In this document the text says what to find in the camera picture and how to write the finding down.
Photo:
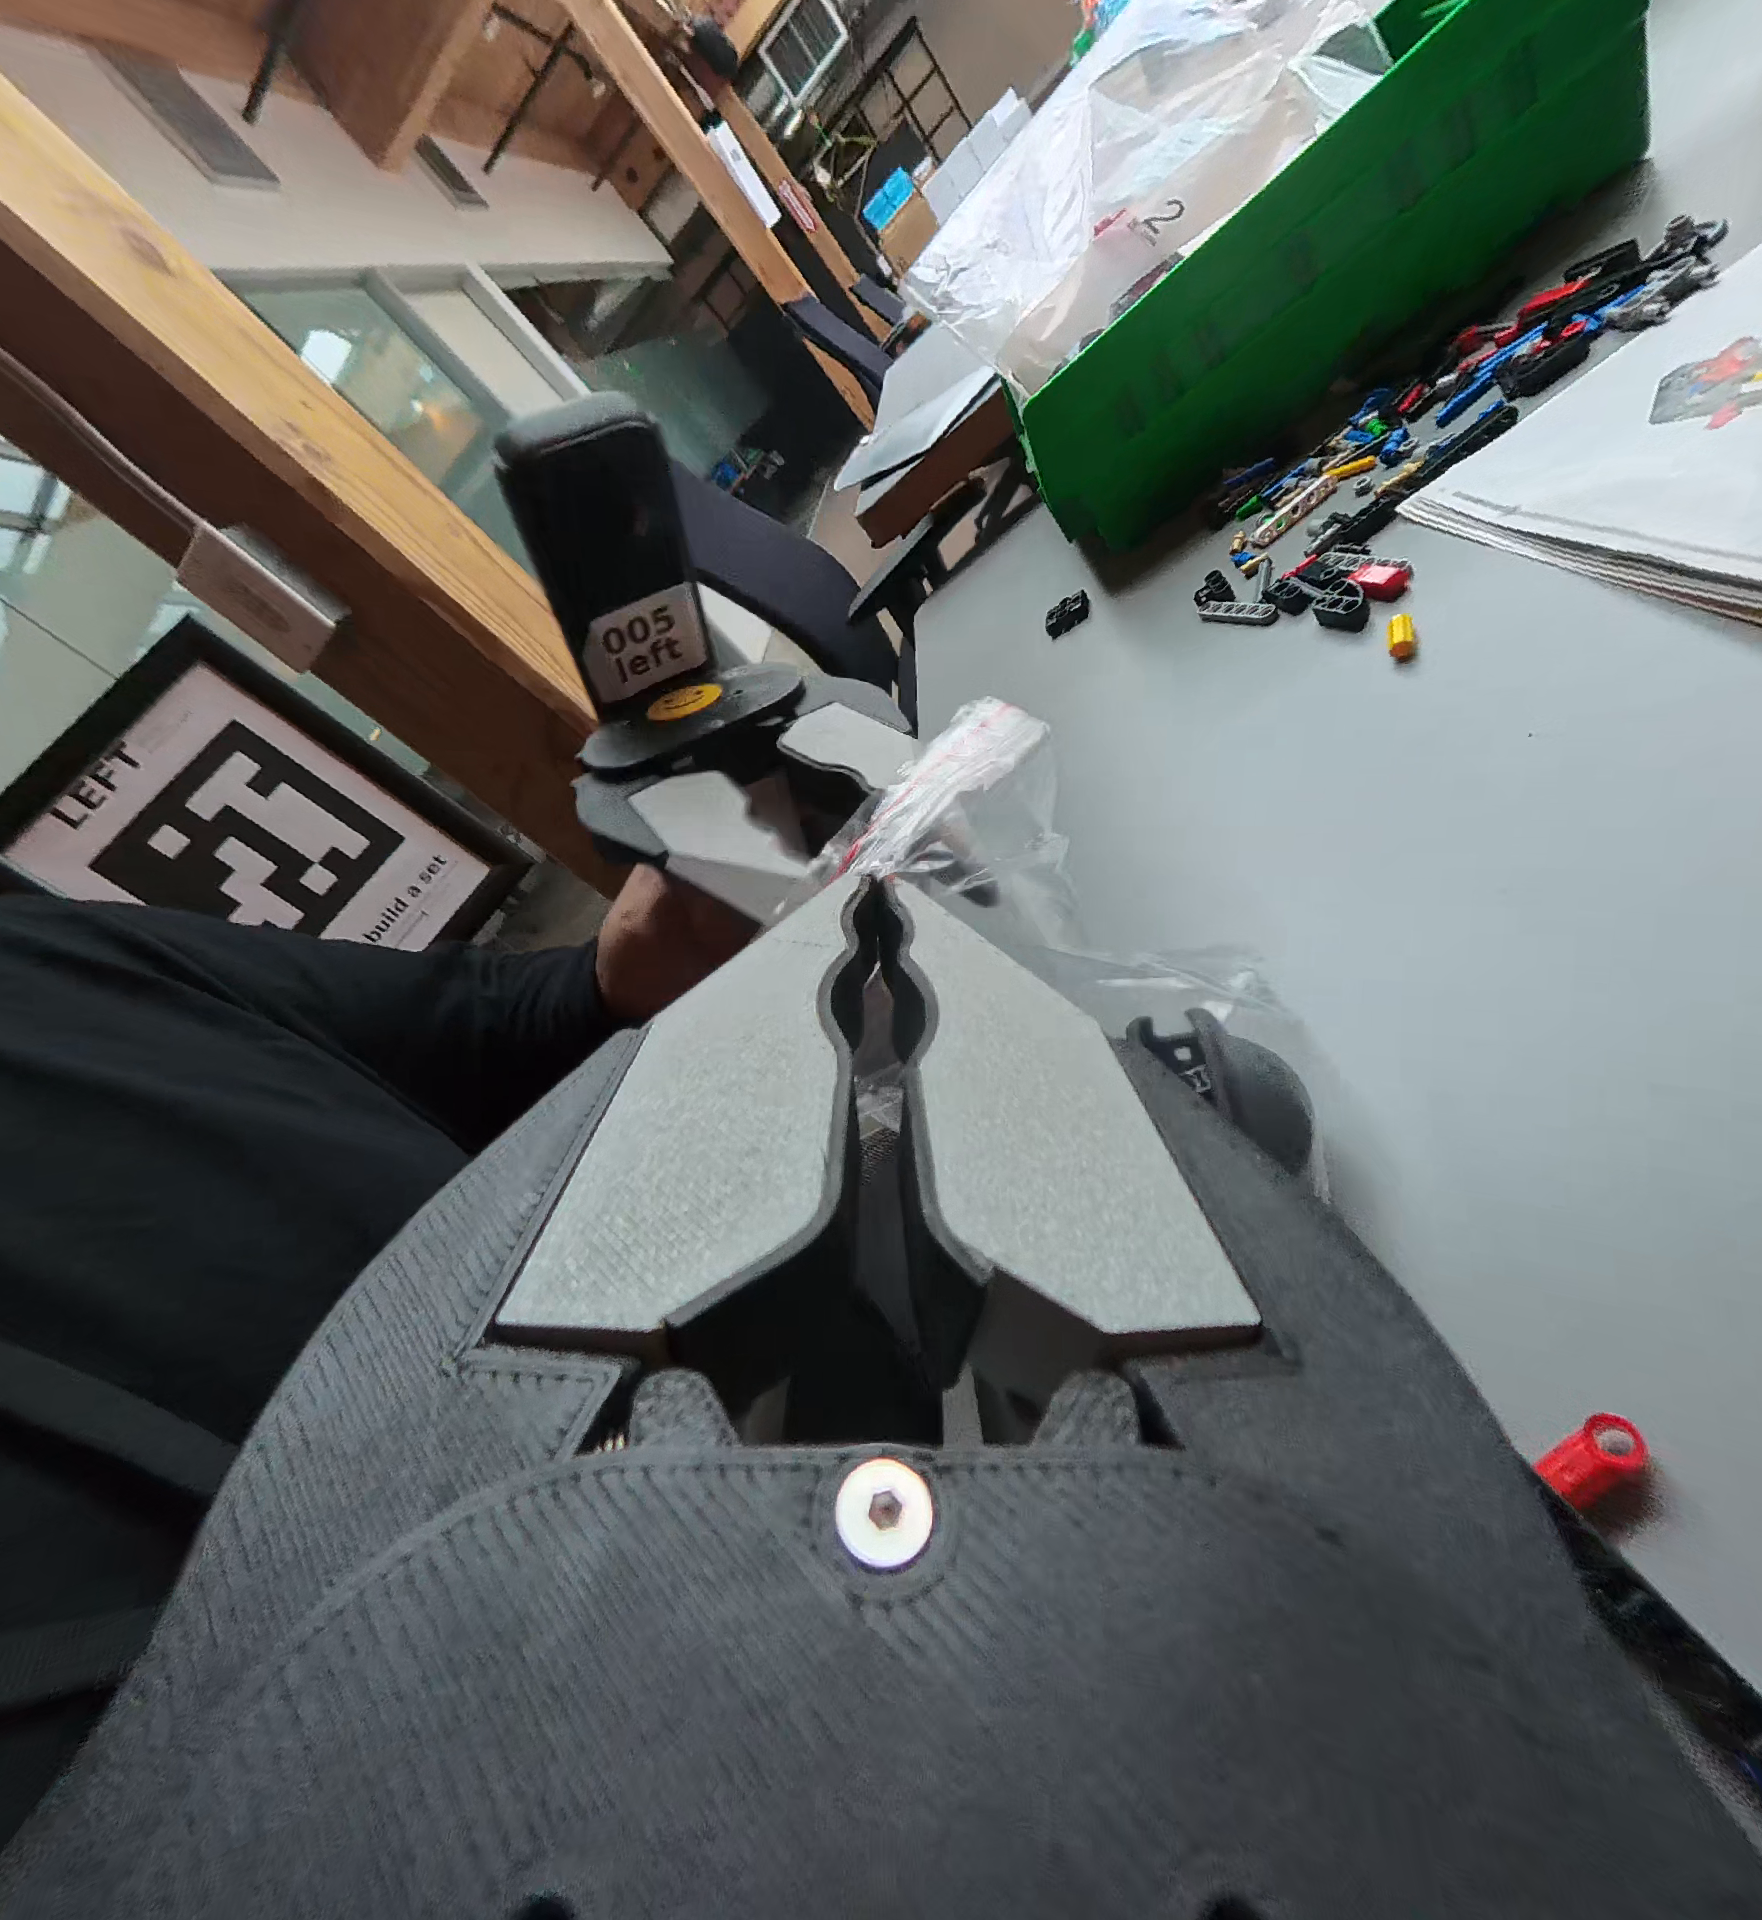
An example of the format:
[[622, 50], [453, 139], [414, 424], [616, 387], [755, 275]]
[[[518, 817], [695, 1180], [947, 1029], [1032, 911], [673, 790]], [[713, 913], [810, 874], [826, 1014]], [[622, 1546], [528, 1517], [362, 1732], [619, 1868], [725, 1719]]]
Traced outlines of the framed marker sign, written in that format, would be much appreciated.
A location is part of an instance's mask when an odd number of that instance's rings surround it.
[[0, 790], [0, 894], [386, 953], [478, 933], [534, 855], [183, 615]]

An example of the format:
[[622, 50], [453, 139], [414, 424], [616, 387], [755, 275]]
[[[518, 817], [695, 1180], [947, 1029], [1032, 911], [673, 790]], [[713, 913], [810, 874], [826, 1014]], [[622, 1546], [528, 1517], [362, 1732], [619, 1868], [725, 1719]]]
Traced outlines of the clear zip plastic bag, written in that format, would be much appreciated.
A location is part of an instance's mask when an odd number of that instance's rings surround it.
[[1058, 827], [1058, 753], [1044, 717], [976, 698], [918, 749], [886, 749], [881, 780], [784, 885], [778, 919], [840, 878], [902, 881], [947, 904], [1114, 1037], [1142, 1021], [1201, 1086], [1281, 1079], [1302, 1037], [1268, 964], [1245, 942], [1133, 942], [1087, 913], [1067, 830]]

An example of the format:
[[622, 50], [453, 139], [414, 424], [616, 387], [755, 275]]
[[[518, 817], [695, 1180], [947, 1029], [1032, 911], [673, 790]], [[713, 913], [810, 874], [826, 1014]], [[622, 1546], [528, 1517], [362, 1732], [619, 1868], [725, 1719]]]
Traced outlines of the crumpled clear plastic bags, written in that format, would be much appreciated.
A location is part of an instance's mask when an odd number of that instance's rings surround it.
[[1392, 70], [1379, 4], [1146, 0], [1067, 70], [906, 275], [1032, 402]]

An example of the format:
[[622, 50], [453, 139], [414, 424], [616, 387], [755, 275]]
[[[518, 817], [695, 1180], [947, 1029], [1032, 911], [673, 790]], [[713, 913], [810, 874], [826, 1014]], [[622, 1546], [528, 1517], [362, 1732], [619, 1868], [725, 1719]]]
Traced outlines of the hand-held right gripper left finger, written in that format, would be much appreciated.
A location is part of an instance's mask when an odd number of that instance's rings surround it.
[[870, 881], [837, 881], [622, 1054], [493, 1307], [513, 1348], [684, 1366], [731, 1412], [848, 1283]]

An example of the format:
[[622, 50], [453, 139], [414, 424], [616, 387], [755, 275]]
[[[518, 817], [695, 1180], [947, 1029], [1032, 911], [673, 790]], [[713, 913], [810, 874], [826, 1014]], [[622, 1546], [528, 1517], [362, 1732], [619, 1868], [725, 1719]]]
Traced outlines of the person's left hand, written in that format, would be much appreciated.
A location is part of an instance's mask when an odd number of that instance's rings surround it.
[[594, 985], [616, 1026], [642, 1026], [736, 961], [759, 927], [729, 900], [638, 862], [594, 938]]

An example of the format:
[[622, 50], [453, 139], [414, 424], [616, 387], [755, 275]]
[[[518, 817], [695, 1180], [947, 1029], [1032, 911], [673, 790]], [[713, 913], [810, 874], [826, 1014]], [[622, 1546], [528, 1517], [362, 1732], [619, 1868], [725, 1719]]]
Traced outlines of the pile of loose lego pieces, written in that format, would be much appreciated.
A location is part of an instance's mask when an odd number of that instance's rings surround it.
[[1715, 285], [1723, 241], [1731, 219], [1683, 212], [1651, 249], [1625, 236], [1585, 252], [1512, 314], [1465, 324], [1414, 379], [1373, 387], [1302, 456], [1231, 469], [1204, 494], [1231, 549], [1194, 588], [1199, 615], [1223, 627], [1312, 615], [1332, 632], [1363, 632], [1373, 605], [1410, 586], [1410, 563], [1379, 557], [1374, 536], [1414, 494], [1512, 430], [1522, 408], [1578, 375], [1603, 332], [1661, 324]]

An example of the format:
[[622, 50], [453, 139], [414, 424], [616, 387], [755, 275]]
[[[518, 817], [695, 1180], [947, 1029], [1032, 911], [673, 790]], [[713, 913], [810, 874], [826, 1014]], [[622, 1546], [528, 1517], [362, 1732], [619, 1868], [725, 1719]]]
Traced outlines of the black rubber tyre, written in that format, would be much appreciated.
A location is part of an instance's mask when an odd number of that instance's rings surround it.
[[1142, 1014], [1127, 1026], [1127, 1037], [1151, 1052], [1270, 1163], [1297, 1180], [1312, 1180], [1317, 1121], [1308, 1087], [1270, 1045], [1231, 1035], [1231, 1026], [1210, 1011], [1189, 1011], [1175, 1029], [1165, 1029]]

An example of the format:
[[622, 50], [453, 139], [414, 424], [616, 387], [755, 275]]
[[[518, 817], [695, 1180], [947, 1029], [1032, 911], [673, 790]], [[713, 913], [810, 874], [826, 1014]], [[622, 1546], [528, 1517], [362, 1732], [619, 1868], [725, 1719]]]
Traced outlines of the white junction box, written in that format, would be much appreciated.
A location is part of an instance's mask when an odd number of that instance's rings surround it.
[[173, 580], [295, 671], [317, 671], [317, 659], [349, 622], [344, 596], [250, 526], [195, 521]]

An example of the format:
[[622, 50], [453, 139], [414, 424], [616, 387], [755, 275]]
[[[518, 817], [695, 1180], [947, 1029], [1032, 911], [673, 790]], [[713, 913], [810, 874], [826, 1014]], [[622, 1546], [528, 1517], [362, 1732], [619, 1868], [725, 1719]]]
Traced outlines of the green plastic bin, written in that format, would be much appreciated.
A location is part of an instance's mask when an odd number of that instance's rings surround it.
[[1064, 541], [1133, 549], [1646, 159], [1642, 0], [1402, 0], [1374, 26], [1389, 74], [1024, 402]]

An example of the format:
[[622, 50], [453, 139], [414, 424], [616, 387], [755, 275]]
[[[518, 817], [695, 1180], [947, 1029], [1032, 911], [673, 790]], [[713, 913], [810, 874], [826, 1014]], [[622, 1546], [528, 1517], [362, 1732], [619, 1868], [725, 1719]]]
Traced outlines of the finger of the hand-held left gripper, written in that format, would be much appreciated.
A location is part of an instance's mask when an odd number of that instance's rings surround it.
[[816, 858], [784, 771], [673, 771], [642, 785], [633, 808], [660, 841], [670, 878], [755, 927], [784, 911]]
[[778, 734], [783, 846], [826, 846], [914, 755], [914, 733], [889, 728], [870, 710], [848, 702], [801, 710]]

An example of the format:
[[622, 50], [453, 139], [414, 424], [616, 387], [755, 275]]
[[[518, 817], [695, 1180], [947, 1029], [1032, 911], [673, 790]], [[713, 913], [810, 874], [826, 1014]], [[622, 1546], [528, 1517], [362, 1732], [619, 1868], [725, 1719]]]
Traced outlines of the black office chair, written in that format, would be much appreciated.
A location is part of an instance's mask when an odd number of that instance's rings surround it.
[[767, 617], [824, 671], [894, 694], [906, 723], [918, 728], [914, 617], [954, 575], [941, 554], [944, 541], [988, 504], [988, 492], [967, 476], [896, 536], [855, 586], [800, 526], [759, 513], [680, 462], [670, 462], [670, 476], [697, 586]]

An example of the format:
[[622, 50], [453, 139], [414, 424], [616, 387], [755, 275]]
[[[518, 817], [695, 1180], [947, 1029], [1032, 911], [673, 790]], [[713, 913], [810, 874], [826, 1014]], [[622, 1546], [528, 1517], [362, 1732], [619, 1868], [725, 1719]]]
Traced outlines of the white instruction booklet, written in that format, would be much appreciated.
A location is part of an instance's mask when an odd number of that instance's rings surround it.
[[1402, 513], [1762, 627], [1762, 241]]

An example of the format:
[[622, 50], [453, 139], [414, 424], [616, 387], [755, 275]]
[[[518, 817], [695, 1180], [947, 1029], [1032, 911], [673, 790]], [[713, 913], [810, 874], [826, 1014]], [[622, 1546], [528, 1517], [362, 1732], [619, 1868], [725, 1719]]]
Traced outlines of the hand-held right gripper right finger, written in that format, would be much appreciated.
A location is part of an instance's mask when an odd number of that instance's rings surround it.
[[1262, 1319], [1110, 1035], [914, 885], [881, 885], [922, 1358], [1044, 1404]]

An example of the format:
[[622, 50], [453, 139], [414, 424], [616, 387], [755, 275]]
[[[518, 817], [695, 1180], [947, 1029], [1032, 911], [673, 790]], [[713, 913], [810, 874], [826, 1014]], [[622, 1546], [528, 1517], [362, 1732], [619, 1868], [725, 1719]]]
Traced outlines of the person's torso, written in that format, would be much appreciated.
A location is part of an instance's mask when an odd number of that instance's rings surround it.
[[[242, 1442], [362, 1267], [548, 1086], [515, 1052], [0, 1037], [0, 1348]], [[0, 1633], [160, 1603], [190, 1517], [0, 1410]]]

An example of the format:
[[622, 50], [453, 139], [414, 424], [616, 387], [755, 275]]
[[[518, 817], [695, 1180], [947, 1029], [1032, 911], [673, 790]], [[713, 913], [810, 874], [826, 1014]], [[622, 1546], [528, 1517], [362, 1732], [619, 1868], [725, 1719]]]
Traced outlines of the lego engine frame assembly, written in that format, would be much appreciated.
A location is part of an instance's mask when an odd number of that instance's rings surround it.
[[1532, 1458], [1548, 1513], [1610, 1636], [1762, 1792], [1762, 1689], [1598, 1528], [1598, 1513], [1642, 1492], [1646, 1471], [1646, 1439], [1617, 1412], [1591, 1412]]

